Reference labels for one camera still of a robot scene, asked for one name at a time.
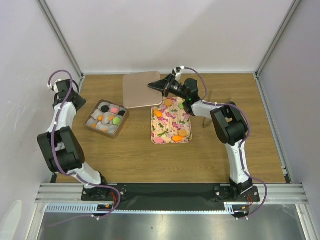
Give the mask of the pink tin lid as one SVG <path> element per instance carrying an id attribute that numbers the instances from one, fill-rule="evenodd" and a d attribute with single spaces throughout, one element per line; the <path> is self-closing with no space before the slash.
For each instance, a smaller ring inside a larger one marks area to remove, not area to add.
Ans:
<path id="1" fill-rule="evenodd" d="M 123 106 L 126 109 L 159 106 L 163 102 L 162 94 L 148 87 L 149 83 L 159 81 L 158 71 L 126 74 L 122 79 Z"/>

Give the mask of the black sandwich cookie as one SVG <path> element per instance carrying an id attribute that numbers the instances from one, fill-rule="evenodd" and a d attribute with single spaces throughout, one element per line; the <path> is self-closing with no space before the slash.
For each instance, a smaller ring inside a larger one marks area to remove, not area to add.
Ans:
<path id="1" fill-rule="evenodd" d="M 126 112 L 124 110 L 121 110 L 121 111 L 118 112 L 117 115 L 123 117 L 125 113 Z"/>
<path id="2" fill-rule="evenodd" d="M 103 113 L 109 112 L 110 108 L 108 105 L 103 105 L 100 109 Z"/>

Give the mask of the metal tongs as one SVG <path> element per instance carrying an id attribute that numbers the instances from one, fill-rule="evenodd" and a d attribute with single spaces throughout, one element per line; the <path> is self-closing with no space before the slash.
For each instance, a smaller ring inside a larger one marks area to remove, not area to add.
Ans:
<path id="1" fill-rule="evenodd" d="M 217 103 L 217 102 L 210 102 L 213 96 L 213 91 L 209 90 L 202 100 L 202 105 L 200 106 L 200 116 L 203 118 L 202 127 L 205 129 L 213 123 L 213 118 L 211 113 L 214 110 L 223 110 L 223 107 L 229 107 L 229 102 L 225 103 Z"/>

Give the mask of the brown chip cookie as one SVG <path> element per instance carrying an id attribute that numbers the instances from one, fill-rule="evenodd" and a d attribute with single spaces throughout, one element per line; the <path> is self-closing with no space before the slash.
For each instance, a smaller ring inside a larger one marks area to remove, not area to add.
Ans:
<path id="1" fill-rule="evenodd" d="M 115 118 L 114 115 L 110 115 L 110 116 L 108 117 L 108 120 L 109 120 L 109 121 L 112 121 L 114 118 Z"/>

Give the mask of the pink oval cookie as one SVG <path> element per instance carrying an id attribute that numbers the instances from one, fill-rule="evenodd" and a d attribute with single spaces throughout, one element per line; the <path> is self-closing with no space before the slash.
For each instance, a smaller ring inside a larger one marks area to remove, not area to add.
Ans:
<path id="1" fill-rule="evenodd" d="M 119 112 L 119 109 L 116 107 L 113 107 L 110 109 L 110 112 L 116 115 Z"/>

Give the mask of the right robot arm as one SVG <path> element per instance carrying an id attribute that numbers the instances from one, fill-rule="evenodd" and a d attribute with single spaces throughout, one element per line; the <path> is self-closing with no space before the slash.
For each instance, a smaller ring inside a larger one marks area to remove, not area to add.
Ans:
<path id="1" fill-rule="evenodd" d="M 184 100 L 183 108 L 194 117 L 211 119 L 217 138 L 224 144 L 230 165 L 230 195 L 242 201 L 253 187 L 245 151 L 250 127 L 246 117 L 235 103 L 212 103 L 199 96 L 198 82 L 188 78 L 183 84 L 173 74 L 159 81 L 159 91 L 164 97 L 172 94 Z"/>

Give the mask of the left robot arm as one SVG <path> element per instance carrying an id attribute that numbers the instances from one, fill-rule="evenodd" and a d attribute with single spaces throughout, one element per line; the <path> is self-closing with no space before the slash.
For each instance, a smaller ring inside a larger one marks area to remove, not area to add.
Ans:
<path id="1" fill-rule="evenodd" d="M 73 85 L 79 87 L 73 79 L 58 79 L 48 85 L 55 92 L 54 115 L 47 131 L 37 136 L 38 145 L 52 173 L 72 177 L 82 184 L 83 201 L 115 202 L 115 192 L 107 186 L 106 178 L 86 163 L 84 150 L 72 131 L 74 118 L 86 103 Z"/>

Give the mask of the gold cookie tin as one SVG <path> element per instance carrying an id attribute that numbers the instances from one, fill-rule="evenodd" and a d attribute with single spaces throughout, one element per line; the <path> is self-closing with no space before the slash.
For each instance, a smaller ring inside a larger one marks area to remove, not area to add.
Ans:
<path id="1" fill-rule="evenodd" d="M 85 120 L 85 126 L 98 134 L 116 139 L 130 113 L 123 105 L 101 99 Z"/>

